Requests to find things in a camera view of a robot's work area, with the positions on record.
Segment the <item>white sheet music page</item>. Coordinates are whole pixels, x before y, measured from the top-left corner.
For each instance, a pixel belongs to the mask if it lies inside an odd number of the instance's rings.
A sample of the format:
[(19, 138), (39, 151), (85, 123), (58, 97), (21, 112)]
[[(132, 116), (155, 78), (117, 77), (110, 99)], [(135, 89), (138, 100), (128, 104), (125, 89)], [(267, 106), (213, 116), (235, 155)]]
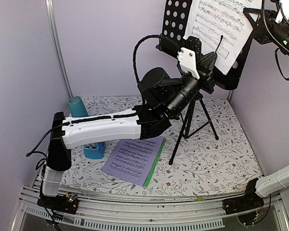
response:
[(193, 0), (184, 39), (199, 38), (201, 53), (217, 51), (215, 67), (227, 75), (252, 32), (243, 9), (260, 9), (260, 0)]

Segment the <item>black music stand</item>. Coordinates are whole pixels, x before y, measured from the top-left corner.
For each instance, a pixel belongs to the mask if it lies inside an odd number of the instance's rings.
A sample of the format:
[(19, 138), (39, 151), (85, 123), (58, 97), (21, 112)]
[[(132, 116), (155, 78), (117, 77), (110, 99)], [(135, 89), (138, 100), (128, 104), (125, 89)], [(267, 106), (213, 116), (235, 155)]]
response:
[[(165, 5), (164, 19), (162, 33), (164, 36), (174, 39), (178, 42), (181, 47), (189, 48), (195, 52), (197, 68), (200, 69), (200, 84), (201, 89), (209, 94), (212, 94), (214, 91), (214, 86), (218, 86), (224, 90), (235, 90), (238, 86), (239, 79), (241, 77), (244, 65), (246, 63), (247, 55), (250, 50), (252, 36), (251, 33), (240, 50), (240, 54), (236, 58), (237, 66), (233, 66), (227, 75), (224, 75), (218, 68), (213, 66), (213, 58), (217, 58), (217, 55), (213, 54), (204, 54), (201, 50), (202, 43), (200, 39), (196, 37), (190, 37), (184, 39), (184, 32), (188, 22), (188, 16), (191, 9), (192, 1), (191, 0), (168, 0)], [(209, 113), (205, 107), (205, 104), (202, 100), (203, 95), (198, 92), (195, 98), (191, 101), (188, 106), (187, 113), (184, 118), (182, 118), (183, 125), (179, 133), (178, 140), (174, 147), (172, 156), (169, 160), (169, 165), (173, 164), (176, 152), (178, 150), (180, 141), (182, 138), (188, 139), (203, 129), (206, 125), (210, 125), (211, 130), (215, 136), (215, 139), (218, 140), (219, 136), (216, 133), (212, 120), (209, 116)], [(194, 108), (196, 101), (199, 101), (202, 109), (207, 117), (207, 122), (203, 124), (198, 129), (190, 132)]]

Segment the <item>purple paper sheet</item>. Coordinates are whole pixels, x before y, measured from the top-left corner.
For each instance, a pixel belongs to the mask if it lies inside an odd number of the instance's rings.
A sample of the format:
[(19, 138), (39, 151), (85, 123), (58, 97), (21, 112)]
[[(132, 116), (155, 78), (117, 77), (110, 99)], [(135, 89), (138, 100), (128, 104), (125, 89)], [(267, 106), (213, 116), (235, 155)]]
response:
[(120, 140), (102, 171), (113, 177), (143, 186), (164, 137), (146, 140)]

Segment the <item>green paper sheet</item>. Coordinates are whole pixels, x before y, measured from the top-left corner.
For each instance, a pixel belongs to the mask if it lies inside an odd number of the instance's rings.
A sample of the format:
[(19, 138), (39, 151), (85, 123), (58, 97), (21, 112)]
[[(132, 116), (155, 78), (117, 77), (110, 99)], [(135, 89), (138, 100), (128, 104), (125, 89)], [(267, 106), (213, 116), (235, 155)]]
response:
[(156, 165), (157, 165), (157, 163), (158, 163), (158, 160), (159, 160), (159, 158), (160, 158), (160, 155), (161, 155), (161, 153), (162, 153), (162, 150), (163, 150), (165, 141), (166, 141), (166, 139), (164, 138), (164, 139), (163, 139), (163, 142), (162, 142), (162, 144), (161, 144), (161, 147), (160, 147), (160, 149), (159, 149), (159, 151), (158, 151), (158, 154), (157, 154), (157, 156), (156, 156), (156, 158), (155, 158), (155, 160), (154, 160), (154, 162), (153, 162), (153, 164), (152, 164), (152, 167), (151, 167), (151, 169), (150, 169), (150, 171), (149, 171), (149, 173), (148, 173), (148, 175), (147, 175), (147, 178), (146, 178), (146, 180), (145, 180), (145, 182), (144, 182), (144, 184), (143, 184), (143, 187), (147, 187), (147, 186), (149, 185), (152, 177), (153, 177), (153, 174), (154, 174)]

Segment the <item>blue metronome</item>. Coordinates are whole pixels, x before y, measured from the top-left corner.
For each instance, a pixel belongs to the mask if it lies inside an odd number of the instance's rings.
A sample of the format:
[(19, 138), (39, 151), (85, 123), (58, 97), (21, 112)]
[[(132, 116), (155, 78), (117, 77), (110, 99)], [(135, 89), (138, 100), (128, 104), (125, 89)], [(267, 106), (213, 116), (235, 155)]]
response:
[(102, 159), (105, 153), (105, 143), (99, 142), (84, 145), (83, 150), (86, 158), (93, 160)]

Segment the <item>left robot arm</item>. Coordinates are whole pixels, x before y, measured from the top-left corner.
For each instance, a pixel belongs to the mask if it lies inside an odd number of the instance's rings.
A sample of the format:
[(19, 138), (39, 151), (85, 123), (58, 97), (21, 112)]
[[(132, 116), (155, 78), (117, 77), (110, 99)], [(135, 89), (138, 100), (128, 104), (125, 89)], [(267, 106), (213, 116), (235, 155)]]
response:
[(161, 135), (179, 119), (181, 112), (196, 99), (205, 81), (213, 88), (213, 69), (217, 53), (202, 57), (187, 48), (178, 52), (180, 78), (170, 78), (161, 67), (148, 71), (138, 83), (142, 105), (118, 113), (84, 118), (65, 117), (58, 112), (53, 117), (46, 168), (41, 193), (52, 209), (62, 205), (57, 195), (63, 173), (71, 168), (73, 148), (111, 140), (146, 140)]

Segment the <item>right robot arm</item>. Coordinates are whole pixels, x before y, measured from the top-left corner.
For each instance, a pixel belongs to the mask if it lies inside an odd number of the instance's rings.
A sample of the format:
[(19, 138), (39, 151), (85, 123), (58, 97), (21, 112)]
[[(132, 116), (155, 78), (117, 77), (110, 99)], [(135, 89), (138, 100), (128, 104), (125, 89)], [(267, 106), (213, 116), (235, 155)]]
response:
[[(273, 43), (277, 46), (275, 50), (275, 61), (279, 72), (282, 70), (278, 60), (278, 52), (289, 57), (289, 1), (275, 0), (276, 10), (266, 10), (264, 6), (260, 9), (243, 9), (243, 14), (253, 28), (253, 38), (261, 45)], [(261, 178), (248, 182), (245, 195), (240, 198), (239, 205), (244, 210), (251, 209), (259, 198), (265, 198), (270, 194), (289, 187), (289, 165)]]

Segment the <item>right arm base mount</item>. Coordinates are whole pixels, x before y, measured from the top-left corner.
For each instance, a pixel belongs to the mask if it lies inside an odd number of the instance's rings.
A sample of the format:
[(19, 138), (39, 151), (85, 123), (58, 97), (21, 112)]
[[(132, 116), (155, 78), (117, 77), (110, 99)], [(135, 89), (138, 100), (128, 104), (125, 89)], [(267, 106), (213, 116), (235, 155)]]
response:
[(250, 180), (242, 196), (223, 200), (222, 208), (227, 215), (264, 206), (263, 199), (256, 194), (256, 182), (258, 180), (258, 178)]

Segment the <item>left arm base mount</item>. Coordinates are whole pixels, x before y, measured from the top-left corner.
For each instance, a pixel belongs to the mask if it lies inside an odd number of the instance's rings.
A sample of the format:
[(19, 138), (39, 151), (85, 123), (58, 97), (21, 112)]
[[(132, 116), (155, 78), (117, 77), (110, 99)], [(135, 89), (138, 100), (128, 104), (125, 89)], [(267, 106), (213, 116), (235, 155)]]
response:
[(50, 209), (51, 211), (58, 211), (75, 215), (79, 206), (77, 194), (66, 193), (64, 195), (57, 195), (55, 197), (45, 196), (42, 192), (39, 194), (37, 205)]

